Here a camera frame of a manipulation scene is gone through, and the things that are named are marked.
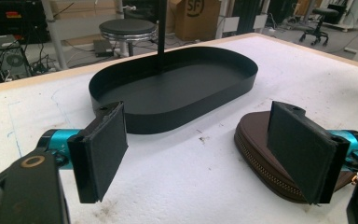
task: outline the zipper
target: zipper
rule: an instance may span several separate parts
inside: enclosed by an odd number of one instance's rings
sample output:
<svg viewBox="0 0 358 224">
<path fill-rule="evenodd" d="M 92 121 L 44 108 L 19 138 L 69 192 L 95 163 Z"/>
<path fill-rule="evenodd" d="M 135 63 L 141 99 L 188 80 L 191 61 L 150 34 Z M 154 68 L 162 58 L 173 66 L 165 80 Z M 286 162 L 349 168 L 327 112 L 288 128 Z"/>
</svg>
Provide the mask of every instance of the zipper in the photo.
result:
<svg viewBox="0 0 358 224">
<path fill-rule="evenodd" d="M 256 159 L 255 157 L 249 152 L 249 150 L 246 148 L 245 144 L 241 141 L 241 138 L 234 134 L 234 137 L 240 145 L 241 151 L 243 152 L 243 155 L 246 157 L 248 162 L 250 162 L 253 167 L 260 173 L 262 176 L 264 176 L 266 179 L 268 179 L 270 182 L 274 183 L 276 186 L 279 186 L 281 189 L 286 190 L 287 192 L 291 194 L 295 194 L 299 197 L 304 197 L 303 194 L 299 189 L 293 188 L 292 186 L 282 182 L 280 179 L 275 177 L 272 173 L 270 173 L 268 170 L 266 170 Z"/>
<path fill-rule="evenodd" d="M 358 175 L 355 175 L 352 179 L 351 179 L 351 184 L 352 185 L 357 185 L 358 183 Z"/>
</svg>

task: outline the white table surface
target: white table surface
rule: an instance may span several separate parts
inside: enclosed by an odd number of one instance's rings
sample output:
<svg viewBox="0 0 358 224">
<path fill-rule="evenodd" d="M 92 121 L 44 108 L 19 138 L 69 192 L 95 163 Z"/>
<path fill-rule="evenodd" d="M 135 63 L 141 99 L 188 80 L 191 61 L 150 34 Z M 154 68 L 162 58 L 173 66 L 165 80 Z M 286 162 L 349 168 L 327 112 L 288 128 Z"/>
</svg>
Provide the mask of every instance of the white table surface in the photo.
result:
<svg viewBox="0 0 358 224">
<path fill-rule="evenodd" d="M 354 186 L 330 204 L 287 202 L 255 176 L 233 135 L 243 115 L 269 110 L 273 100 L 306 109 L 325 129 L 358 131 L 358 63 L 254 34 L 202 45 L 254 60 L 253 89 L 173 131 L 128 134 L 129 148 L 101 203 L 79 203 L 73 172 L 61 171 L 71 221 L 347 223 Z M 0 171 L 34 149 L 45 131 L 86 127 L 94 119 L 89 81 L 109 64 L 0 84 Z"/>
</svg>

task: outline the chair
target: chair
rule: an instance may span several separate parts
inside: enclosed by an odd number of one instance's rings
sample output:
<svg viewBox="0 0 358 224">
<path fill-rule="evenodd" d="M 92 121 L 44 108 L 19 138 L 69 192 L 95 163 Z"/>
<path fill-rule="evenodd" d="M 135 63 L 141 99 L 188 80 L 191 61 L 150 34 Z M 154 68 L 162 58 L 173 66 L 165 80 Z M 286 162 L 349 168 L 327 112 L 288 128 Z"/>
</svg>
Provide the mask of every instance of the chair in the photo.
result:
<svg viewBox="0 0 358 224">
<path fill-rule="evenodd" d="M 128 43 L 129 55 L 133 56 L 132 42 L 150 40 L 156 36 L 157 26 L 151 21 L 138 19 L 117 19 L 100 25 L 103 38 Z"/>
<path fill-rule="evenodd" d="M 321 31 L 322 24 L 324 23 L 324 18 L 327 17 L 336 17 L 338 15 L 338 11 L 331 9 L 331 8 L 320 8 L 316 7 L 312 10 L 312 13 L 321 15 L 322 17 L 319 19 L 318 25 L 315 29 L 304 31 L 304 34 L 299 39 L 300 42 L 303 42 L 307 35 L 314 35 L 316 36 L 315 41 L 310 43 L 312 46 L 316 45 L 317 43 L 321 42 L 321 36 L 325 37 L 326 40 L 324 41 L 324 46 L 327 45 L 328 42 L 328 34 Z"/>
</svg>

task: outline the brown leather pouch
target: brown leather pouch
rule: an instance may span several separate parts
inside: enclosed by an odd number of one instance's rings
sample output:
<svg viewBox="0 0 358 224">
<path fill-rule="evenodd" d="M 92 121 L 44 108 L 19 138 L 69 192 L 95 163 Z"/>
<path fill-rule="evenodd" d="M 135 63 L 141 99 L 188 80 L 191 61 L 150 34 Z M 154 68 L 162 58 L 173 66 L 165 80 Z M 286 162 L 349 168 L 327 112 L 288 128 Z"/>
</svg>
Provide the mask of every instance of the brown leather pouch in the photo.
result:
<svg viewBox="0 0 358 224">
<path fill-rule="evenodd" d="M 234 135 L 235 144 L 253 171 L 273 192 L 290 202 L 307 203 L 293 179 L 267 148 L 269 113 L 243 116 Z M 351 183 L 355 176 L 354 172 L 341 171 L 335 191 Z"/>
</svg>

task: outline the black oval tray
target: black oval tray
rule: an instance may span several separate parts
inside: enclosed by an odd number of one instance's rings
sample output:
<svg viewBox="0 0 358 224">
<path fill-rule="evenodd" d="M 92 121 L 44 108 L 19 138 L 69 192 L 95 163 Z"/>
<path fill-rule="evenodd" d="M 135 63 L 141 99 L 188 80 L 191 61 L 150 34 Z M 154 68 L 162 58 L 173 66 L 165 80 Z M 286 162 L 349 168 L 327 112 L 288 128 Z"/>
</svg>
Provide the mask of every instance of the black oval tray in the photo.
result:
<svg viewBox="0 0 358 224">
<path fill-rule="evenodd" d="M 249 91 L 257 65 L 227 50 L 192 47 L 117 63 L 89 83 L 94 110 L 123 101 L 128 133 L 163 133 Z"/>
</svg>

